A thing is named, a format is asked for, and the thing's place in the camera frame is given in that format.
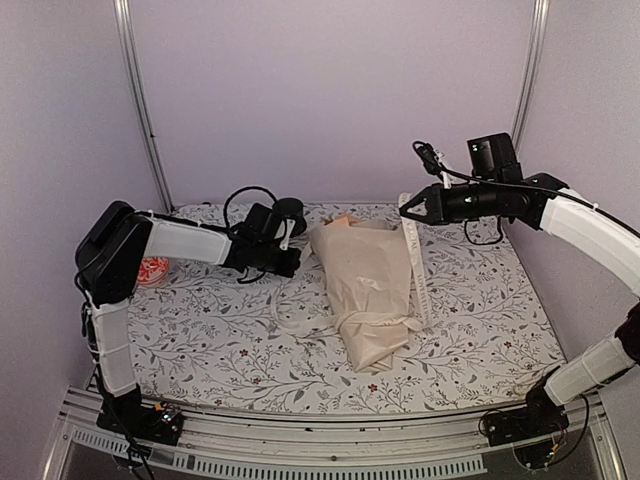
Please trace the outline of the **white purple flower bunch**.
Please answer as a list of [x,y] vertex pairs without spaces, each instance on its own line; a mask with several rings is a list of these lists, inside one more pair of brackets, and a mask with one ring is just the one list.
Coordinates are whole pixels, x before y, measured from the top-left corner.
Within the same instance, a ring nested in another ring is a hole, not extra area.
[[325,221],[325,225],[327,227],[329,226],[336,226],[336,227],[349,227],[352,226],[353,224],[358,223],[359,220],[347,213],[343,213],[335,218],[331,218],[331,219],[327,219]]

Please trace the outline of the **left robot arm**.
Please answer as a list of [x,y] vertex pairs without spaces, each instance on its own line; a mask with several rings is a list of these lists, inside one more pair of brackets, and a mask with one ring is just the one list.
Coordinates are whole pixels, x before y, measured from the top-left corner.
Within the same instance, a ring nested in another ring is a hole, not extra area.
[[222,226],[137,211],[124,201],[108,206],[76,250],[74,283],[84,298],[82,332],[99,379],[117,397],[108,410],[116,424],[138,434],[149,423],[146,408],[125,396],[138,387],[127,322],[143,261],[189,260],[291,278],[301,251],[290,241],[306,228],[304,206],[295,198],[255,203],[242,221]]

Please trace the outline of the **peach wrapping paper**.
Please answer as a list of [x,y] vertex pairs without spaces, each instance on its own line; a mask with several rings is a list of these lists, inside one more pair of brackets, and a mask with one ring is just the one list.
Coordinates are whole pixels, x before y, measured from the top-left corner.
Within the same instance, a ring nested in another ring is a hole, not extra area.
[[309,240],[353,370],[392,370],[395,352],[422,328],[410,310],[412,267],[404,233],[385,220],[359,220],[349,227],[318,226]]

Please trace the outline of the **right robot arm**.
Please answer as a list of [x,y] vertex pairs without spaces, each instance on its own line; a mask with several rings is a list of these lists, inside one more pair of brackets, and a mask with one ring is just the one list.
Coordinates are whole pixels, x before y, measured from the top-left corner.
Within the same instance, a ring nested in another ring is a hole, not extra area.
[[513,184],[434,184],[402,198],[400,214],[427,225],[516,221],[518,254],[574,356],[528,394],[516,421],[524,435],[552,424],[555,406],[638,366],[639,317],[626,311],[639,302],[639,236],[564,182],[537,174]]

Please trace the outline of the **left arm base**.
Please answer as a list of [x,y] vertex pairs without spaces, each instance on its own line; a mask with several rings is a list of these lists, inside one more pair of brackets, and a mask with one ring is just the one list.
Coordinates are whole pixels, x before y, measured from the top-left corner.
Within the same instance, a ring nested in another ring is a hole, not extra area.
[[96,425],[135,440],[176,446],[182,434],[184,416],[181,409],[162,401],[154,406],[142,403],[140,387],[122,395],[102,393],[103,402]]

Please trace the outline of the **cream ribbon bow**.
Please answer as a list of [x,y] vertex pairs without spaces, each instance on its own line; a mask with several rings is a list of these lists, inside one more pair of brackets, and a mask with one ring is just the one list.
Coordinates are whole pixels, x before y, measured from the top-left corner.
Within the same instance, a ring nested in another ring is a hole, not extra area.
[[410,309],[411,285],[424,288],[421,251],[415,223],[394,227],[374,213],[387,205],[340,205],[335,215],[308,234],[303,258],[313,254],[324,269],[331,312],[318,310],[316,271],[305,267],[299,280],[288,281],[271,294],[271,311],[283,328],[304,330],[330,321],[352,347],[404,345],[411,331],[425,328],[430,302],[418,300]]

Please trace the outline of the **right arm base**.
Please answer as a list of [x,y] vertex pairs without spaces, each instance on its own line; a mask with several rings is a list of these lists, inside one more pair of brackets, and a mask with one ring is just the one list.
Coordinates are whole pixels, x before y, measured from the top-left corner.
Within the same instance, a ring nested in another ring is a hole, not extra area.
[[526,394],[523,407],[491,409],[478,422],[478,431],[490,446],[545,437],[541,442],[515,449],[516,460],[529,470],[543,469],[552,464],[568,427],[569,419],[564,407],[556,405],[540,385]]

